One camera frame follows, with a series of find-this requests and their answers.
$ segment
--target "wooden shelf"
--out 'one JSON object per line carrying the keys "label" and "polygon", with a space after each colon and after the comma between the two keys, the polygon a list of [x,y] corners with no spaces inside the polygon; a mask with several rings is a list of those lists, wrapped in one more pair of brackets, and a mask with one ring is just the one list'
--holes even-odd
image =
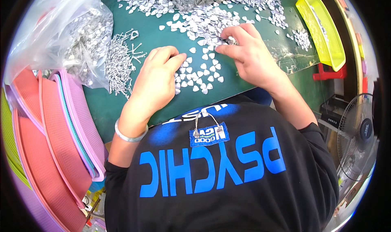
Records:
{"label": "wooden shelf", "polygon": [[363,78],[363,73],[362,73],[362,64],[361,64],[361,56],[360,56],[360,50],[359,50],[359,43],[356,38],[356,32],[354,31],[353,24],[351,23],[349,17],[346,15],[346,10],[344,7],[342,7],[341,3],[339,0],[334,0],[335,3],[338,6],[338,9],[341,12],[341,15],[345,21],[346,27],[349,32],[350,36],[350,41],[353,46],[353,52],[354,52],[354,58],[356,62],[356,70],[357,70],[357,94],[362,93],[362,78]]}

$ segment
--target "person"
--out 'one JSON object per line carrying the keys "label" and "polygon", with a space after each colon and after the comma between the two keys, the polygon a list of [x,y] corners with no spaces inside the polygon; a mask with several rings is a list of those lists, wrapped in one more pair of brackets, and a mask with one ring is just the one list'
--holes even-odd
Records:
{"label": "person", "polygon": [[117,121],[106,168],[112,231],[321,231],[338,201],[336,169],[311,109],[252,24],[223,29],[215,50],[270,93],[276,111],[242,95],[152,127],[186,59],[153,49]]}

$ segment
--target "plastic basket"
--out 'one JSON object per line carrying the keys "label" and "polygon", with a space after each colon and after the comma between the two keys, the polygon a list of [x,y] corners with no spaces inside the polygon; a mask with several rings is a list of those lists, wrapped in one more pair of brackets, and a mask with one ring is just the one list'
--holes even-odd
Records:
{"label": "plastic basket", "polygon": [[[326,42],[311,6],[314,8],[316,15],[326,30],[328,42]],[[321,0],[298,0],[296,7],[311,33],[320,62],[331,66],[337,72],[345,64],[345,51],[337,28],[325,5]]]}
{"label": "plastic basket", "polygon": [[87,152],[83,148],[83,145],[81,144],[81,141],[80,141],[79,137],[77,136],[75,127],[72,123],[72,120],[71,120],[71,117],[70,117],[70,114],[68,111],[68,107],[65,102],[65,96],[64,96],[64,92],[63,92],[63,86],[61,84],[60,75],[58,75],[58,74],[53,75],[51,77],[51,80],[55,81],[57,83],[57,89],[58,89],[60,99],[61,99],[61,107],[63,109],[63,113],[64,113],[64,116],[66,119],[66,125],[68,126],[68,129],[71,133],[71,137],[74,141],[74,144],[79,152],[81,159],[84,162],[84,165],[86,166],[88,172],[90,173],[91,178],[95,178],[94,164],[92,163],[91,159],[87,155]]}
{"label": "plastic basket", "polygon": [[26,68],[21,71],[10,87],[19,106],[41,133],[45,134],[41,118],[38,80],[32,70]]}
{"label": "plastic basket", "polygon": [[56,82],[39,75],[38,83],[42,122],[50,152],[76,203],[84,208],[81,201],[91,185],[91,176],[66,125]]}
{"label": "plastic basket", "polygon": [[1,89],[1,131],[4,143],[5,154],[9,167],[14,174],[21,180],[21,182],[31,189],[29,182],[23,171],[22,164],[20,163],[18,150],[15,144],[15,137],[12,126],[13,115],[9,109],[7,100],[5,99],[4,89]]}
{"label": "plastic basket", "polygon": [[61,76],[66,105],[76,133],[95,169],[98,171],[98,176],[92,180],[97,182],[103,181],[106,172],[104,162],[108,157],[108,152],[92,120],[83,87],[73,79],[71,74],[66,73],[66,70],[60,70],[58,73]]}
{"label": "plastic basket", "polygon": [[5,90],[5,98],[7,99],[10,109],[17,109],[18,115],[20,117],[28,118],[29,116],[25,113],[22,106],[17,101],[16,96],[12,91],[11,87],[8,85],[4,85],[4,90]]}
{"label": "plastic basket", "polygon": [[57,170],[46,137],[30,119],[18,117],[17,112],[14,120],[20,159],[41,204],[61,229],[81,231],[86,217]]}
{"label": "plastic basket", "polygon": [[41,204],[41,201],[35,195],[35,192],[25,186],[15,174],[12,174],[12,178],[24,204],[43,231],[63,231],[56,221],[48,214],[45,207]]}

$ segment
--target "black t-shirt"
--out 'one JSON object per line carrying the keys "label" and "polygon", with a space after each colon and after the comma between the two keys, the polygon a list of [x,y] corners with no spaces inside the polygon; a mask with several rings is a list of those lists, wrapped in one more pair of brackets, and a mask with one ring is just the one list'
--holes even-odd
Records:
{"label": "black t-shirt", "polygon": [[339,195],[319,127],[253,102],[189,111],[150,129],[129,168],[105,167],[108,232],[321,231]]}

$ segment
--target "bracelet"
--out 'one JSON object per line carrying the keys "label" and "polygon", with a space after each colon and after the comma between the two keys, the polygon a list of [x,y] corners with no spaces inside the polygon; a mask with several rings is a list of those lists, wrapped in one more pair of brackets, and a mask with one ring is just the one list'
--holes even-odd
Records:
{"label": "bracelet", "polygon": [[144,136],[148,132],[148,125],[146,125],[145,126],[145,132],[140,137],[137,137],[137,138],[126,137],[123,134],[121,134],[120,130],[118,129],[118,122],[119,122],[119,120],[120,120],[120,118],[118,118],[118,120],[115,122],[115,132],[117,133],[118,137],[120,137],[122,140],[124,140],[126,142],[139,142],[140,140],[142,140],[144,138]]}

